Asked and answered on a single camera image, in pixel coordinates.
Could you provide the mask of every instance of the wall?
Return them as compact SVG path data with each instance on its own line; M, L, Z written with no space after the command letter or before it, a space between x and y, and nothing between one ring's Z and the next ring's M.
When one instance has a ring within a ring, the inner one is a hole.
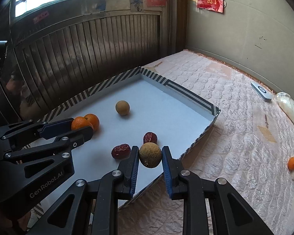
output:
M189 1L187 48L227 62L294 99L294 11L285 0L225 0L224 13Z

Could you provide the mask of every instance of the white tray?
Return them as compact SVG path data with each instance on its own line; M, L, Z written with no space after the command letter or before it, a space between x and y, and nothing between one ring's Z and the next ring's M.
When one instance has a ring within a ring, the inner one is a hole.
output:
M130 114L120 116L115 104L126 100ZM77 179L93 181L116 169L119 160L111 150L120 144L140 147L146 132L158 136L160 148L169 146L172 157L182 158L215 122L220 110L178 84L141 67L108 79L73 97L43 121L57 121L93 113L100 129L84 145L72 150L75 174L42 202L46 211ZM53 142L40 139L31 147ZM139 164L135 197L146 191L162 174L162 165L148 169ZM125 201L119 201L119 207Z

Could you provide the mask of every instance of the mandarin orange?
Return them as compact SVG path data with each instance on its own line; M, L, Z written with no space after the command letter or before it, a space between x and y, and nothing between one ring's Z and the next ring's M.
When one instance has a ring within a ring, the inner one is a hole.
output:
M87 119L87 121L89 121L94 128L94 131L97 131L99 128L99 119L96 115L94 114L87 114L86 116L84 116L85 119Z
M289 170L294 170L294 157L291 157L288 161Z
M71 124L71 129L72 130L77 130L77 129L80 129L80 128L83 128L85 126L90 126L91 128L94 129L93 125L87 121L86 118L84 117L77 117L73 120L72 124Z

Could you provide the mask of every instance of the sticker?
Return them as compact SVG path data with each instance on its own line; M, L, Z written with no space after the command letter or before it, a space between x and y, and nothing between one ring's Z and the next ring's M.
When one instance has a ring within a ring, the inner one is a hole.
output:
M129 0L131 12L144 12L143 0Z
M39 14L37 17L33 18L34 24L37 24L39 21L43 20L45 17L49 16L48 11L44 11L43 13Z

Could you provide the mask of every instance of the quilted mattress pattern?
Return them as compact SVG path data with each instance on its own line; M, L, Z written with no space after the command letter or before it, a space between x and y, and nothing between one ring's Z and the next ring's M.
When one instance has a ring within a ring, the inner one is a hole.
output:
M294 156L294 125L275 100L264 102L244 74L186 50L145 67L221 109L189 169L208 180L226 178L274 234L292 234L294 181L286 164ZM122 235L182 234L183 201L170 200L160 180L120 210L118 225Z

